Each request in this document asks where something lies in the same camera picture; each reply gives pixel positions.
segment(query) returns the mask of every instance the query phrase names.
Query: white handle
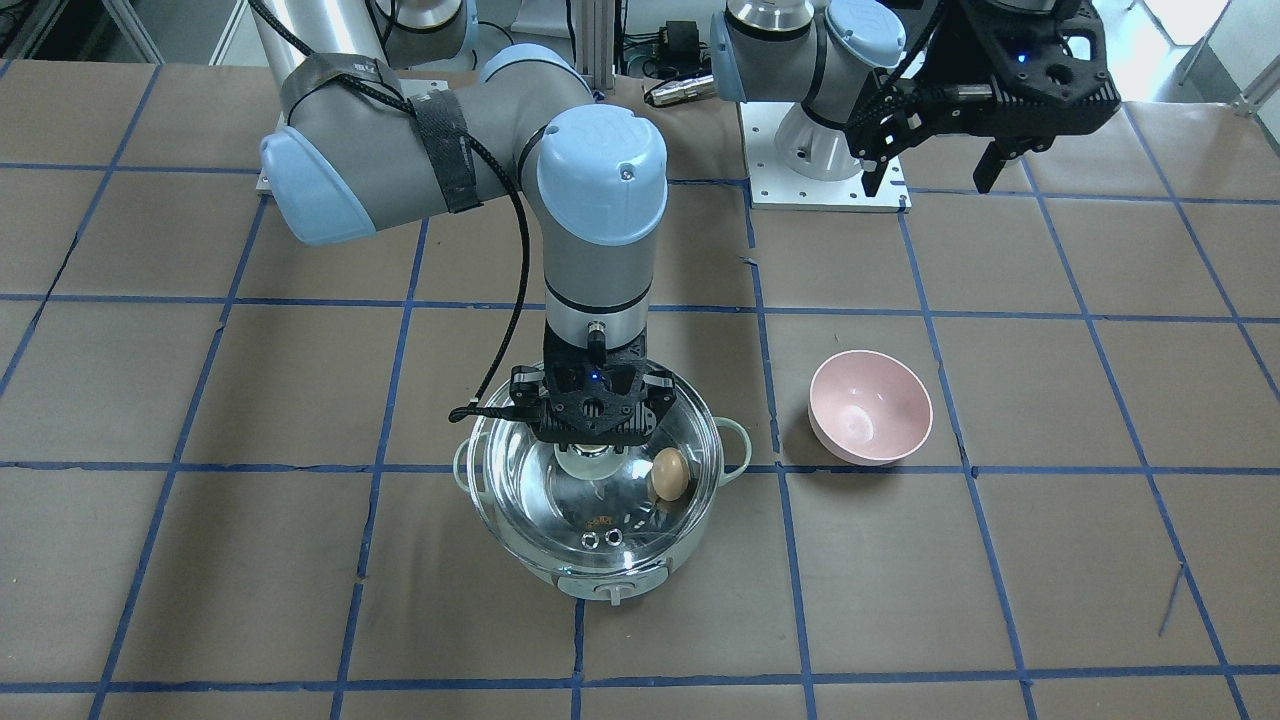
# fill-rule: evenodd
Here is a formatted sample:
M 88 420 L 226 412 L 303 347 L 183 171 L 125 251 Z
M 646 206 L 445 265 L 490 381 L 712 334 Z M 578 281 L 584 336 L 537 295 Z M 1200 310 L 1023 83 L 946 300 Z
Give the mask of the white handle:
M 489 437 L 489 433 L 480 433 L 477 437 L 479 439 L 485 439 L 486 437 Z M 471 483 L 462 478 L 461 462 L 462 462 L 462 454 L 466 452 L 470 455 L 470 451 L 471 451 L 470 437 L 462 441 L 462 445 L 460 445 L 458 448 L 453 451 L 453 483 L 458 486 L 458 489 L 461 489 L 467 495 L 471 495 Z M 480 498 L 480 502 L 489 505 L 490 496 L 488 492 L 479 488 L 479 483 L 476 484 L 475 495 L 476 497 Z
M 746 448 L 746 454 L 742 457 L 742 464 L 735 470 L 726 470 L 721 475 L 719 486 L 727 486 L 728 483 L 736 480 L 742 473 L 746 471 L 746 466 L 751 464 L 751 436 L 746 434 L 746 428 L 739 423 L 730 420 L 728 418 L 716 418 L 717 428 L 726 428 L 737 433 L 737 437 L 742 438 L 742 446 Z

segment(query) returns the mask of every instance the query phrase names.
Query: brown egg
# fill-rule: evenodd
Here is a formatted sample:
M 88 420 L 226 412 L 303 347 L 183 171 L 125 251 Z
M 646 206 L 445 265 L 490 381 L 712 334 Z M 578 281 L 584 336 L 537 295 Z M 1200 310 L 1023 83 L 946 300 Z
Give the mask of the brown egg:
M 689 461 L 675 447 L 660 450 L 653 459 L 649 484 L 658 497 L 667 501 L 678 500 L 689 488 Z

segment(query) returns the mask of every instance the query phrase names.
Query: pink bowl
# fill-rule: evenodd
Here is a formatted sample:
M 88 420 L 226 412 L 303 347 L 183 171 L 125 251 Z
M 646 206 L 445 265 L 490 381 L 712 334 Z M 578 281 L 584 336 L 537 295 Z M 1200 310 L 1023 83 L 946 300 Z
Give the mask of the pink bowl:
M 841 460 L 884 465 L 929 438 L 933 402 L 906 365 L 873 350 L 850 350 L 832 355 L 813 374 L 809 424 Z

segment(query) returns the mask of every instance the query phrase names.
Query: white mounting plate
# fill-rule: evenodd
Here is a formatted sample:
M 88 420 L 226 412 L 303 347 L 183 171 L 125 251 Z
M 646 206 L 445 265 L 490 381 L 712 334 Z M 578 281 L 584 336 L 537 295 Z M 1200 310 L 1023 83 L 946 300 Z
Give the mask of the white mounting plate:
M 751 206 L 774 210 L 897 213 L 911 208 L 906 177 L 890 160 L 879 192 L 863 192 L 861 173 L 846 181 L 815 181 L 792 170 L 773 147 L 773 136 L 794 102 L 742 102 L 742 149 L 751 178 Z
M 401 78 L 401 91 L 404 96 L 422 95 L 424 92 L 430 92 L 433 90 L 448 90 L 449 81 L 447 79 L 404 79 Z M 275 120 L 275 129 L 284 127 L 284 114 L 280 114 L 280 119 Z M 266 172 L 259 170 L 257 173 L 257 193 L 259 195 L 271 195 L 271 183 L 266 179 Z

